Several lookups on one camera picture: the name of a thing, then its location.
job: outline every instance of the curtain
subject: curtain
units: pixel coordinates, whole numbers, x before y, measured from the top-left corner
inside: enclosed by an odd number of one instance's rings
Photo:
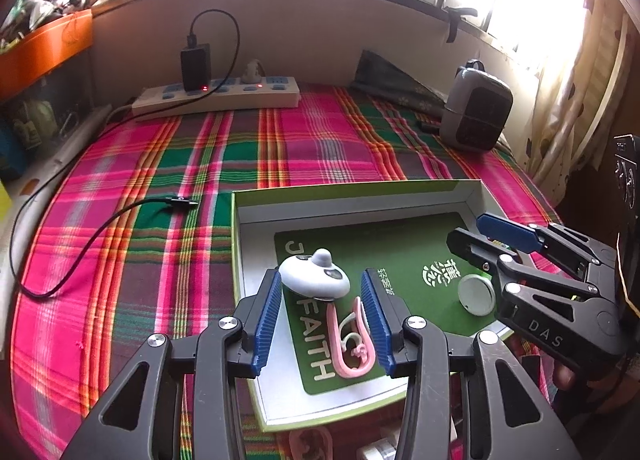
[[[626,83],[634,29],[619,0],[549,0],[546,57],[527,144],[527,173],[557,205],[569,174],[600,166]]]

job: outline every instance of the pink plastic object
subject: pink plastic object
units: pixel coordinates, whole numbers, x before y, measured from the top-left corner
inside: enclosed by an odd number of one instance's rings
[[[342,338],[342,328],[351,324],[351,332]],[[331,360],[335,372],[344,379],[355,379],[367,374],[376,363],[376,351],[369,336],[369,329],[364,321],[362,302],[359,297],[353,300],[353,312],[348,315],[340,325],[335,312],[335,305],[329,303],[326,306],[326,325],[329,330],[329,348]],[[351,355],[360,359],[360,366],[351,368],[344,362],[344,353],[347,351],[346,343],[349,339],[356,342]]]
[[[293,460],[334,460],[334,441],[325,427],[294,429],[289,433]]]

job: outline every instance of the black charger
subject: black charger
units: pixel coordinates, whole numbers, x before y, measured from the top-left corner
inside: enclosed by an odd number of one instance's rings
[[[211,50],[209,44],[200,44],[196,35],[187,36],[187,47],[180,52],[182,85],[185,92],[202,90],[206,92],[211,82]]]

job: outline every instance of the power strip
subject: power strip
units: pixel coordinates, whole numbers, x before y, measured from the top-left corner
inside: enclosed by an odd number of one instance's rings
[[[199,101],[182,104],[201,97],[220,84],[220,79],[211,81],[206,90],[185,92],[181,83],[146,89],[132,104],[133,114],[143,114],[176,105],[175,108],[140,117],[140,121],[196,112],[244,110],[257,108],[295,108],[300,101],[300,89],[296,80],[282,76],[262,78],[259,83],[242,83],[240,78],[229,78],[220,89]]]

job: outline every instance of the gray speaker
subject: gray speaker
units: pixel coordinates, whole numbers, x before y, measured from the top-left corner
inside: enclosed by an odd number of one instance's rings
[[[506,83],[484,71],[479,60],[458,67],[440,124],[445,144],[460,150],[491,151],[513,105]]]

